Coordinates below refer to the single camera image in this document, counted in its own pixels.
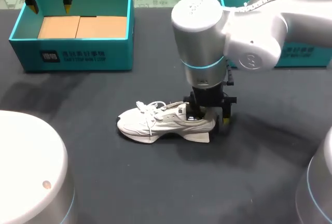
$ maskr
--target white cylindrical robot base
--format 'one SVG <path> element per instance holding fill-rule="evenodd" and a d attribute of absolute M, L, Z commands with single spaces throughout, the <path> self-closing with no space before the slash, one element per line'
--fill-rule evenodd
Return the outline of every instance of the white cylindrical robot base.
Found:
<path fill-rule="evenodd" d="M 67 150 L 49 124 L 0 111 L 0 172 L 0 223 L 77 223 Z"/>
<path fill-rule="evenodd" d="M 310 161 L 296 191 L 296 209 L 302 224 L 332 223 L 332 129 Z"/>

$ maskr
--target teal storage box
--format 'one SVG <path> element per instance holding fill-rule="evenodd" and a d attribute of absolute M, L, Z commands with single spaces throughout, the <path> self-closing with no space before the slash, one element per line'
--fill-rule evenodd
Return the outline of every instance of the teal storage box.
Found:
<path fill-rule="evenodd" d="M 125 71 L 132 68 L 133 0 L 73 0 L 69 14 L 65 13 L 63 0 L 36 1 L 39 13 L 33 13 L 24 4 L 9 38 L 25 71 Z M 126 18 L 122 18 L 123 37 L 119 38 L 39 39 L 44 17 L 49 16 Z"/>
<path fill-rule="evenodd" d="M 249 0 L 219 0 L 227 7 L 241 7 Z M 300 43 L 285 43 L 276 67 L 326 67 L 331 60 L 332 49 Z"/>

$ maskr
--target dark gray tabletop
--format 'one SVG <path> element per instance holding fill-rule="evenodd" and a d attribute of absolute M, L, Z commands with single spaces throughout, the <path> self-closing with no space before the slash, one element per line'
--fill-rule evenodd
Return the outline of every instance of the dark gray tabletop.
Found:
<path fill-rule="evenodd" d="M 131 72 L 32 75 L 8 42 L 18 11 L 0 11 L 0 109 L 39 117 L 63 138 L 80 224 L 296 223 L 297 182 L 332 126 L 332 73 L 235 71 L 228 134 L 210 144 L 130 142 L 117 134 L 118 114 L 190 92 L 170 14 L 135 10 Z"/>

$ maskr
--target white sneaker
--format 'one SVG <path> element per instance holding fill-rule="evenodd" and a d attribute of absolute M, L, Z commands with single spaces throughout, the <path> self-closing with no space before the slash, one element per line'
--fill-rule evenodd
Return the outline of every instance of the white sneaker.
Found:
<path fill-rule="evenodd" d="M 118 129 L 128 138 L 141 143 L 151 144 L 167 133 L 179 134 L 189 141 L 208 143 L 217 114 L 211 108 L 204 108 L 202 119 L 187 119 L 187 104 L 176 102 L 166 105 L 157 101 L 145 105 L 138 101 L 137 108 L 119 115 Z"/>

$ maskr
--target box label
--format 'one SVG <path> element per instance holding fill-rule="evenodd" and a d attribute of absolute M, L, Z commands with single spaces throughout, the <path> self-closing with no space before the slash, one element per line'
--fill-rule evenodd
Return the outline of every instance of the box label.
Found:
<path fill-rule="evenodd" d="M 105 62 L 105 52 L 97 50 L 63 51 L 64 62 Z"/>
<path fill-rule="evenodd" d="M 315 47 L 284 47 L 281 53 L 282 58 L 310 58 Z"/>
<path fill-rule="evenodd" d="M 40 55 L 44 62 L 60 62 L 58 53 L 55 50 L 42 50 Z"/>

